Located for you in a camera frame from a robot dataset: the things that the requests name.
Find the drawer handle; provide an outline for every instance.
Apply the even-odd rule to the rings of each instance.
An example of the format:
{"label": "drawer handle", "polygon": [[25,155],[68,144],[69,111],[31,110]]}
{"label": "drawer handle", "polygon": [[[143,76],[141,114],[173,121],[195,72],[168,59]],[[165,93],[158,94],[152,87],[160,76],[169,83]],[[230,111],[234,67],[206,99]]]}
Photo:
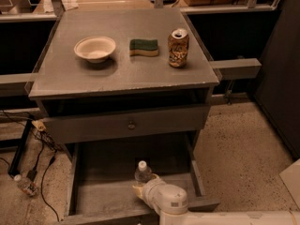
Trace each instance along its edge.
{"label": "drawer handle", "polygon": [[129,129],[129,130],[134,130],[135,127],[136,127],[135,123],[132,122],[132,121],[130,121],[129,124],[128,124],[128,129]]}

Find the drawer front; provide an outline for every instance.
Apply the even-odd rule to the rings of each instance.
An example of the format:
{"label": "drawer front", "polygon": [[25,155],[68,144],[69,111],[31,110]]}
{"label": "drawer front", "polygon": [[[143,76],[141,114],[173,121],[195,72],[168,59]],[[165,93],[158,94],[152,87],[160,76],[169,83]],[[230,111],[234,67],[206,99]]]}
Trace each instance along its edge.
{"label": "drawer front", "polygon": [[78,143],[202,129],[209,108],[208,105],[193,105],[45,118],[43,122],[57,143]]}

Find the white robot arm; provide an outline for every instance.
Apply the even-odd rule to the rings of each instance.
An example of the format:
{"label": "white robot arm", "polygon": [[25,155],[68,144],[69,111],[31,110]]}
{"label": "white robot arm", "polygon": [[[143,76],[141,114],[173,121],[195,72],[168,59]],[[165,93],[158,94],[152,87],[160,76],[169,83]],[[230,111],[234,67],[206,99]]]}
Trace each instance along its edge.
{"label": "white robot arm", "polygon": [[189,212],[186,191],[159,177],[141,189],[139,197],[160,215],[159,225],[300,225],[300,212]]}

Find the cabinet top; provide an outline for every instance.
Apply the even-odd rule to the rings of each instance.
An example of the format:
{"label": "cabinet top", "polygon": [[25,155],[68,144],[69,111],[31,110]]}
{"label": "cabinet top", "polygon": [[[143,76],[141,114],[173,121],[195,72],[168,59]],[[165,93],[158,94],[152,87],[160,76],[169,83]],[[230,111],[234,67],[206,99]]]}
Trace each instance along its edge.
{"label": "cabinet top", "polygon": [[[168,35],[189,33],[187,65],[168,63]],[[75,44],[93,36],[114,39],[112,59],[89,64],[77,57]],[[159,56],[129,56],[133,38],[156,38]],[[67,11],[61,18],[30,91],[31,99],[75,98],[169,89],[212,87],[218,78],[179,8]]]}

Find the white bowl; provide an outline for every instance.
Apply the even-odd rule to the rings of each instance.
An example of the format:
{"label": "white bowl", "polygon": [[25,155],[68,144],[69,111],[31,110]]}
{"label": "white bowl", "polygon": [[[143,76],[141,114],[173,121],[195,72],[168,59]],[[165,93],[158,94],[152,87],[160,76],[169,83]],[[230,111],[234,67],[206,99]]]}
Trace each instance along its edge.
{"label": "white bowl", "polygon": [[115,50],[115,42],[109,37],[87,37],[79,41],[74,52],[90,63],[102,63]]}

